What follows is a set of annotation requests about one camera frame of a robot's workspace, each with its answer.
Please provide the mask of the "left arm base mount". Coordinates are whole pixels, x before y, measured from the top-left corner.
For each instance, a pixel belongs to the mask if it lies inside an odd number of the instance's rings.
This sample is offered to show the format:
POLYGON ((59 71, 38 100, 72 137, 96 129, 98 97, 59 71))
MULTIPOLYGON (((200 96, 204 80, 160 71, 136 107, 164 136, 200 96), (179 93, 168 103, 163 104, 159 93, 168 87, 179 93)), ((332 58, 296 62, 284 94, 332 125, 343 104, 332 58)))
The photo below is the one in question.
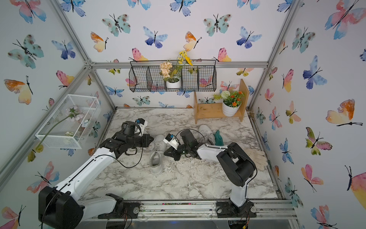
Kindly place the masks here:
POLYGON ((138 213, 141 208, 140 202, 128 202, 112 193, 107 193, 106 196, 112 197, 116 201, 116 204, 111 212, 98 215, 98 219, 138 218, 138 213))

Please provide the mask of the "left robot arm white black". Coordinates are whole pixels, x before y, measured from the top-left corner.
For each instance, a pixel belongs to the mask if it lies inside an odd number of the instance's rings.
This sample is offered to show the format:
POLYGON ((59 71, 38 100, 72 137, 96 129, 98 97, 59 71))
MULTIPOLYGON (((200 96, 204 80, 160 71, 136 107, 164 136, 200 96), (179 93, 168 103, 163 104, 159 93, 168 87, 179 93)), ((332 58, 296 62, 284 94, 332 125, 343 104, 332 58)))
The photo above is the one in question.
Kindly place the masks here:
POLYGON ((40 226, 54 229, 75 229, 82 221, 98 217, 100 219, 128 218, 128 208, 124 199, 109 193, 104 199, 81 203, 80 197, 91 182, 112 162, 130 149, 147 148, 154 140, 144 133, 148 122, 138 118, 126 121, 120 131, 104 140, 93 156, 61 181, 54 188, 45 187, 39 193, 38 220, 40 226))

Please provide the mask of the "white sneaker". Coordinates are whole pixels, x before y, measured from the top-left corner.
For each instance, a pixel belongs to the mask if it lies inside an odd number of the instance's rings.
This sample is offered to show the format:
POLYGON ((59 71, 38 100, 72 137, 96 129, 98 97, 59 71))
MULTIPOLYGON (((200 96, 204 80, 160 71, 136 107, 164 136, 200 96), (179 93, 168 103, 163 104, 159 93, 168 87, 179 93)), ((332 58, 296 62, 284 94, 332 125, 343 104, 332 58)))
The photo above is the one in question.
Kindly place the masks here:
POLYGON ((164 135, 158 135, 154 139, 153 141, 154 148, 149 158, 150 172, 156 176, 162 174, 164 170, 163 156, 166 150, 166 143, 164 142, 164 140, 165 140, 164 135))
POLYGON ((203 135, 200 141, 204 141, 208 145, 215 145, 215 136, 212 130, 207 125, 200 125, 198 131, 203 135))

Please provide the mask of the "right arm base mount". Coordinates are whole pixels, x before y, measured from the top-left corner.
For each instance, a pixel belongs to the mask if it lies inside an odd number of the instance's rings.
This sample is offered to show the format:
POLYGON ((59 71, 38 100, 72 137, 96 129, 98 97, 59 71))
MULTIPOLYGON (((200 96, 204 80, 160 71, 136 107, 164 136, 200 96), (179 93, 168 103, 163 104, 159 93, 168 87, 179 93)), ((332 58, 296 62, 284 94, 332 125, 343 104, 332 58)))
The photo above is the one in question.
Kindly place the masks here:
POLYGON ((231 200, 217 201, 216 213, 218 218, 256 218, 254 203, 247 200, 241 207, 236 206, 231 200))

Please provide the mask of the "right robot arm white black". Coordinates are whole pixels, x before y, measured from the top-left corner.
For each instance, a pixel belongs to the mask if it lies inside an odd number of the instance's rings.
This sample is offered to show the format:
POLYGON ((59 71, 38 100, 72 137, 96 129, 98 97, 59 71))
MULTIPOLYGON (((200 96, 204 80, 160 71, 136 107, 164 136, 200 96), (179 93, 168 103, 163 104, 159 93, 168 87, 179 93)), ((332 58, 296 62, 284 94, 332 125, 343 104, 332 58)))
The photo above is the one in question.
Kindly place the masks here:
POLYGON ((192 129, 184 129, 178 133, 182 143, 173 134, 168 134, 163 142, 170 147, 165 156, 179 161, 181 156, 192 157, 209 162, 220 163, 224 173, 232 182, 230 202, 237 208, 249 204, 247 197, 248 184, 255 178, 257 168, 254 161, 235 142, 227 146, 214 146, 199 142, 192 134, 192 129))

